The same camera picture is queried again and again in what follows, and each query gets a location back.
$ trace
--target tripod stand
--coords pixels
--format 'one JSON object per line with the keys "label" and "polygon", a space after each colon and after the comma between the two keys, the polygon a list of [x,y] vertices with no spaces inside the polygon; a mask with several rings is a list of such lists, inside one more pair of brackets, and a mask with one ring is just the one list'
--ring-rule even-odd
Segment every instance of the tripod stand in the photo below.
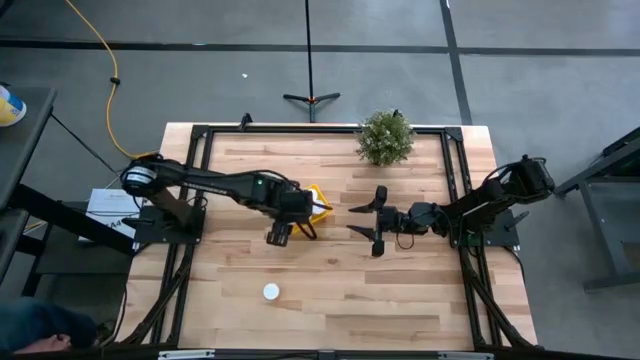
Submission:
{"label": "tripod stand", "polygon": [[316,105],[323,100],[337,99],[340,97],[340,93],[333,93],[328,95],[313,96],[313,67],[311,65],[311,26],[309,25],[309,0],[304,1],[304,9],[307,22],[307,61],[309,66],[309,97],[284,94],[282,97],[287,100],[297,100],[309,106],[309,122],[316,122]]}

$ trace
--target wooden table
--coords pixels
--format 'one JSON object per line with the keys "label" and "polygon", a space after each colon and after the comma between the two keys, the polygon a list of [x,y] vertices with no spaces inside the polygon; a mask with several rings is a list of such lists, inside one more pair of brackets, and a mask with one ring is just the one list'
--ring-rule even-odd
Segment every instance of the wooden table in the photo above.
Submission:
{"label": "wooden table", "polygon": [[[192,125],[167,124],[161,148],[166,158],[186,160]],[[462,130],[472,182],[478,186],[496,167],[489,131],[484,126]],[[433,234],[416,237],[415,246],[405,251],[395,244],[395,235],[387,234],[384,256],[372,258],[370,243],[345,227],[374,225],[374,215],[347,209],[371,201],[377,185],[389,188],[387,204],[402,211],[415,201],[448,203],[438,137],[417,136],[409,159],[386,168],[360,161],[353,135],[217,134],[213,145],[209,169],[272,169],[302,186],[317,184],[335,213],[317,226],[318,240],[293,236],[286,248],[279,248],[264,240],[270,219],[228,198],[209,195],[180,347],[472,348],[458,252],[446,239]],[[457,159],[453,145],[451,150]],[[454,167],[459,175],[457,160]],[[400,236],[399,241],[406,247],[411,237]],[[166,253],[167,246],[152,245],[134,259],[119,338],[133,330],[156,300]],[[502,248],[488,248],[487,261],[496,301],[535,343],[517,262]],[[273,302],[262,296],[270,282],[281,289]],[[485,308],[478,309],[489,339]]]}

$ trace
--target black cable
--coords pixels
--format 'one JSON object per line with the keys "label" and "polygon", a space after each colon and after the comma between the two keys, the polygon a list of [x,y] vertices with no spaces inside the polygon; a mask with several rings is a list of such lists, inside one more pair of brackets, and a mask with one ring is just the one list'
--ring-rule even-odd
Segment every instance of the black cable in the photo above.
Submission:
{"label": "black cable", "polygon": [[86,209],[82,209],[82,208],[77,208],[77,207],[73,207],[73,206],[67,206],[69,209],[75,210],[79,213],[88,213],[88,214],[93,214],[93,215],[97,215],[97,216],[104,216],[104,217],[123,217],[123,216],[127,216],[127,215],[137,215],[139,214],[139,212],[137,211],[110,211],[110,210],[86,210]]}
{"label": "black cable", "polygon": [[204,205],[202,205],[202,206],[201,206],[201,208],[203,208],[203,209],[204,209],[204,208],[206,208],[206,207],[207,207],[207,205],[209,205],[209,199],[207,199],[207,198],[206,198],[206,197],[204,197],[204,196],[194,196],[194,197],[192,197],[192,198],[188,199],[188,200],[187,200],[187,203],[191,202],[192,200],[198,200],[198,199],[200,199],[200,200],[204,200]]}
{"label": "black cable", "polygon": [[313,353],[289,353],[272,357],[253,356],[250,358],[233,358],[233,360],[288,360],[288,359],[309,359],[317,360],[318,355]]}
{"label": "black cable", "polygon": [[2,18],[4,14],[7,13],[11,5],[13,5],[13,1],[14,0],[5,0],[4,3],[0,5],[0,18]]}
{"label": "black cable", "polygon": [[151,245],[151,243],[144,243],[144,244],[140,244],[140,245],[138,246],[138,250],[136,250],[136,254],[135,254],[135,255],[140,254],[140,253],[142,252],[142,250],[146,249],[146,248],[147,248],[147,246],[149,246],[149,245]]}
{"label": "black cable", "polygon": [[398,247],[400,249],[402,249],[402,250],[410,250],[413,247],[413,245],[416,244],[416,240],[415,240],[413,234],[411,234],[411,245],[409,245],[407,247],[404,247],[404,246],[400,245],[400,240],[398,239],[398,234],[400,234],[400,233],[399,232],[396,233],[396,244],[398,244]]}
{"label": "black cable", "polygon": [[518,262],[518,265],[520,265],[520,272],[522,273],[522,281],[526,284],[527,283],[527,279],[524,276],[524,265],[522,265],[522,260],[520,260],[520,256],[518,256],[518,254],[516,254],[516,252],[512,248],[510,248],[508,246],[503,246],[503,248],[505,250],[507,250],[508,252],[510,252],[511,255],[513,255],[513,257]]}
{"label": "black cable", "polygon": [[597,163],[598,160],[600,160],[601,158],[603,158],[604,155],[602,153],[598,154],[598,156],[596,156],[595,159],[593,159],[592,162],[589,163],[589,165],[587,166],[587,168],[590,168],[591,166],[593,166],[593,164]]}
{"label": "black cable", "polygon": [[118,325],[116,325],[116,329],[113,332],[113,336],[109,343],[112,343],[118,337],[118,333],[120,333],[120,327],[122,326],[122,320],[124,320],[124,313],[127,309],[127,284],[124,285],[124,301],[122,302],[122,309],[120,310],[120,320],[118,321]]}
{"label": "black cable", "polygon": [[460,215],[460,224],[458,225],[458,246],[462,246],[462,222],[464,215]]}
{"label": "black cable", "polygon": [[[300,183],[298,183],[296,181],[289,180],[288,177],[280,174],[277,171],[267,170],[267,169],[249,170],[249,171],[243,171],[243,172],[232,173],[232,174],[189,174],[189,176],[208,179],[208,178],[238,177],[238,176],[243,176],[243,175],[254,175],[254,174],[271,174],[271,175],[275,175],[275,176],[279,177],[280,179],[284,180],[289,185],[293,186],[296,190],[302,191],[302,189],[300,188]],[[333,210],[333,207],[331,207],[329,205],[320,204],[320,203],[317,203],[317,202],[314,202],[313,205],[317,206],[319,208],[325,209],[325,210]]]}
{"label": "black cable", "polygon": [[132,196],[131,198],[133,199],[133,203],[136,204],[138,210],[142,211],[142,207],[138,205],[138,198],[136,198],[135,196]]}
{"label": "black cable", "polygon": [[[533,157],[533,158],[529,158],[529,160],[533,160],[533,161],[542,161],[542,163],[543,163],[543,164],[546,164],[546,163],[547,163],[547,159],[545,159],[545,158],[543,158],[543,157]],[[519,164],[519,163],[520,163],[520,161],[517,161],[517,162],[508,163],[508,164],[505,164],[505,165],[502,165],[502,166],[497,167],[496,169],[494,169],[493,171],[491,171],[491,172],[490,172],[490,173],[489,173],[489,174],[484,178],[484,180],[482,180],[482,185],[484,185],[484,183],[486,183],[486,182],[487,182],[487,180],[489,180],[489,178],[491,177],[491,175],[493,175],[493,174],[497,173],[498,171],[500,171],[500,170],[502,170],[502,169],[508,168],[509,166],[513,166],[513,165],[516,165],[516,164]]]}
{"label": "black cable", "polygon": [[474,254],[473,251],[471,251],[471,249],[473,249],[473,247],[469,247],[469,255],[473,256],[474,258],[478,258],[478,254]]}
{"label": "black cable", "polygon": [[109,169],[109,171],[111,171],[112,173],[116,174],[116,176],[120,176],[120,174],[118,174],[117,171],[115,171],[113,169],[113,167],[111,167],[111,165],[109,165],[109,163],[107,163],[100,155],[98,155],[97,152],[95,152],[89,145],[87,145],[84,141],[82,141],[82,139],[80,139],[78,137],[78,135],[76,135],[73,131],[71,131],[71,129],[69,129],[68,127],[66,127],[62,121],[60,121],[60,119],[58,119],[53,112],[51,113],[51,117],[58,123],[60,124],[60,126],[62,126],[65,130],[67,130],[67,132],[73,136],[74,139],[76,139],[76,141],[78,141],[80,143],[80,145],[82,145],[85,149],[87,149],[87,151],[89,153],[91,153],[91,155],[93,155],[96,159],[98,159],[107,169]]}
{"label": "black cable", "polygon": [[305,230],[304,227],[302,227],[302,224],[300,224],[299,222],[296,223],[296,225],[298,225],[298,228],[300,228],[300,231],[309,239],[311,240],[315,240],[318,238],[318,234],[316,234],[316,229],[313,227],[313,225],[311,225],[310,222],[307,222],[307,226],[309,226],[309,230],[311,231],[311,234],[309,234],[307,232],[307,230]]}

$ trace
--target concrete floor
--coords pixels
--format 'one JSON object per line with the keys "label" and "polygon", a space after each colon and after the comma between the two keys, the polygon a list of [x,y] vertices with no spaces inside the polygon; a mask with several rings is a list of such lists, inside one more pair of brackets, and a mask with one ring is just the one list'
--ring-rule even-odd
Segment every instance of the concrete floor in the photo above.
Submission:
{"label": "concrete floor", "polygon": [[[304,7],[297,0],[75,3],[112,41],[305,41]],[[634,0],[449,3],[459,46],[640,48],[635,21],[640,2]],[[447,45],[438,0],[311,0],[311,14],[316,44]],[[0,19],[0,37],[94,40],[62,0],[17,0]],[[116,56],[122,85],[113,125],[130,151],[157,149],[169,121],[239,121],[245,112],[258,122],[307,120],[302,109],[281,98],[285,92],[307,94],[304,53],[117,51]],[[317,53],[314,61],[316,93],[343,94],[319,111],[319,122],[355,122],[375,109],[399,108],[413,123],[461,124],[447,54]],[[461,56],[461,65],[473,124],[489,126],[500,164],[523,153],[544,156],[560,183],[640,125],[636,57],[469,55]],[[0,80],[57,88],[58,117],[122,168],[127,160],[113,148],[104,126],[111,73],[104,51],[0,48]],[[53,122],[25,175],[28,184],[65,200],[83,200],[91,188],[112,179]],[[582,290],[583,281],[607,270],[581,198],[551,198],[527,210],[531,215],[519,225],[521,255],[540,344],[638,357],[640,286]],[[117,304],[110,311],[117,311]]]}

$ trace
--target potted plant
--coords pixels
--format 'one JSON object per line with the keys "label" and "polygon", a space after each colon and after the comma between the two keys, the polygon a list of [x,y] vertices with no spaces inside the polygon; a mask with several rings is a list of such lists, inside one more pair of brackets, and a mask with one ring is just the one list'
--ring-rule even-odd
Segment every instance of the potted plant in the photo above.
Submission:
{"label": "potted plant", "polygon": [[376,166],[407,160],[414,132],[400,111],[376,111],[360,128],[360,148],[356,151],[360,159],[366,158]]}

